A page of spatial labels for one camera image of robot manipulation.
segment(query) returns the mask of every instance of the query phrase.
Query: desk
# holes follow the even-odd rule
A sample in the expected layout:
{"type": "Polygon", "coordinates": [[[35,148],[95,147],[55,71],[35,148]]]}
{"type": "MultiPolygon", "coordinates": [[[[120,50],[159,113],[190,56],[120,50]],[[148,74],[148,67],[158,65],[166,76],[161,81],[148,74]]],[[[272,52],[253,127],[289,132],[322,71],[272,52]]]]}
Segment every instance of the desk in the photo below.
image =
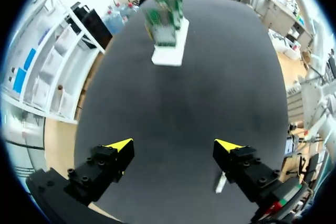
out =
{"type": "Polygon", "coordinates": [[[248,6],[184,0],[183,9],[190,26],[181,67],[153,65],[141,11],[106,50],[83,105],[75,166],[93,146],[132,137],[135,158],[98,207],[127,223],[246,224],[257,206],[237,185],[214,193],[214,139],[251,145],[281,167],[288,118],[280,64],[248,6]]]}
{"type": "Polygon", "coordinates": [[[262,23],[280,35],[286,37],[293,27],[299,33],[297,41],[301,44],[300,50],[307,49],[313,37],[305,26],[296,20],[296,16],[287,6],[277,0],[253,0],[252,6],[259,14],[262,23]]]}

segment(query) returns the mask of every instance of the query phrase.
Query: cable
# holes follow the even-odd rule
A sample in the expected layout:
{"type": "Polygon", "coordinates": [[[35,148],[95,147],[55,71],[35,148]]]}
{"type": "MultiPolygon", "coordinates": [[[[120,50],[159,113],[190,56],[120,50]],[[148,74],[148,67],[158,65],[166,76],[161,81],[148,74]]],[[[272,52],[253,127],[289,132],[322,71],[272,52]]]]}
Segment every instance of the cable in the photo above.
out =
{"type": "Polygon", "coordinates": [[[320,78],[322,79],[322,84],[324,84],[325,81],[324,81],[323,76],[320,74],[320,72],[317,71],[315,68],[313,68],[311,65],[309,65],[309,67],[310,67],[315,73],[317,73],[317,74],[320,76],[320,78]]]}

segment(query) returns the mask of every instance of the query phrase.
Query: screw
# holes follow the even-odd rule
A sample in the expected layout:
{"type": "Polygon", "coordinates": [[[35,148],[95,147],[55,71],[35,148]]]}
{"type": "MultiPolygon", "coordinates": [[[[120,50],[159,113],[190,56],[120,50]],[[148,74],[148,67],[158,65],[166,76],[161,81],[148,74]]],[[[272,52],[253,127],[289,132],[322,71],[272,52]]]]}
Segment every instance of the screw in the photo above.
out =
{"type": "Polygon", "coordinates": [[[68,169],[68,174],[72,174],[72,175],[75,174],[75,170],[72,168],[68,169]]]}
{"type": "Polygon", "coordinates": [[[276,175],[276,176],[279,176],[280,175],[280,170],[273,170],[273,174],[276,175]]]}
{"type": "Polygon", "coordinates": [[[47,186],[53,186],[55,183],[52,180],[47,181],[47,186]]]}
{"type": "Polygon", "coordinates": [[[88,182],[89,178],[87,176],[83,176],[81,180],[82,180],[82,182],[88,182]]]}
{"type": "Polygon", "coordinates": [[[266,181],[267,181],[267,179],[265,177],[261,177],[260,179],[258,179],[258,182],[260,184],[264,184],[264,183],[266,183],[266,181]]]}

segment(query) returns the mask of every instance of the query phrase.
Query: small white object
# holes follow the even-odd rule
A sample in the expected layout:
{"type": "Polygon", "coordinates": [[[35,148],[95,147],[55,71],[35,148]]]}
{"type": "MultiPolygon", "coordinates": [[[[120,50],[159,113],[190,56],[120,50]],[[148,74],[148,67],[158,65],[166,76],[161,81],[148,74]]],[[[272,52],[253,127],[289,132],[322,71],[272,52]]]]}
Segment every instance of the small white object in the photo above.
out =
{"type": "Polygon", "coordinates": [[[218,185],[216,187],[217,194],[220,194],[223,191],[226,181],[227,181],[227,178],[225,176],[225,173],[222,173],[221,178],[219,179],[218,185]]]}
{"type": "Polygon", "coordinates": [[[154,53],[152,62],[159,66],[174,66],[182,65],[184,46],[187,39],[189,21],[185,18],[181,20],[181,29],[176,31],[176,46],[162,47],[154,45],[154,53]]]}
{"type": "Polygon", "coordinates": [[[40,108],[44,108],[47,102],[49,90],[50,85],[42,81],[40,78],[37,78],[33,87],[32,103],[40,108]]]}
{"type": "Polygon", "coordinates": [[[41,72],[54,76],[63,60],[63,57],[53,47],[44,62],[41,72]]]}
{"type": "Polygon", "coordinates": [[[71,115],[71,109],[72,109],[73,103],[74,101],[71,95],[69,95],[65,90],[63,90],[60,106],[58,109],[58,114],[66,118],[69,118],[71,115]]]}
{"type": "Polygon", "coordinates": [[[291,48],[288,48],[287,50],[284,51],[284,54],[291,60],[299,60],[301,59],[301,54],[300,52],[296,52],[291,48]]]}
{"type": "Polygon", "coordinates": [[[300,51],[300,47],[301,47],[301,44],[298,43],[297,41],[295,41],[292,45],[292,49],[295,51],[295,52],[299,52],[300,51]]]}
{"type": "Polygon", "coordinates": [[[55,49],[61,55],[65,54],[73,44],[76,37],[76,33],[73,31],[71,25],[69,25],[67,28],[64,29],[63,33],[56,40],[55,49]]]}

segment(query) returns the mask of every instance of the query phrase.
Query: cardboard box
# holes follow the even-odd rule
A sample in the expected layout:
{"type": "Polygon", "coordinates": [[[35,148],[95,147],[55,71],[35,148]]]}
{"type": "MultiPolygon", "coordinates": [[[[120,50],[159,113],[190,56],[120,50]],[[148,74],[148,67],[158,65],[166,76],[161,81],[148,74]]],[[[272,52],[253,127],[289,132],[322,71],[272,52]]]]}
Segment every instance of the cardboard box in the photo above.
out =
{"type": "Polygon", "coordinates": [[[92,78],[87,78],[85,83],[84,83],[84,86],[83,86],[82,90],[87,91],[89,86],[90,86],[91,81],[92,81],[92,78]]]}
{"type": "Polygon", "coordinates": [[[98,68],[99,68],[99,66],[100,66],[101,61],[103,60],[103,58],[104,58],[104,54],[99,53],[97,55],[94,63],[92,64],[92,67],[91,67],[91,69],[90,69],[90,71],[88,73],[88,78],[92,78],[95,75],[95,73],[98,71],[98,68]]]}
{"type": "Polygon", "coordinates": [[[302,52],[302,58],[306,64],[310,63],[310,52],[302,52]]]}
{"type": "Polygon", "coordinates": [[[80,116],[81,116],[81,114],[82,114],[82,109],[79,108],[79,107],[77,107],[77,108],[76,108],[76,113],[75,113],[75,120],[76,120],[76,121],[79,121],[79,120],[80,120],[80,116]]]}
{"type": "Polygon", "coordinates": [[[81,94],[79,97],[77,107],[83,108],[84,100],[85,100],[85,94],[81,94]]]}

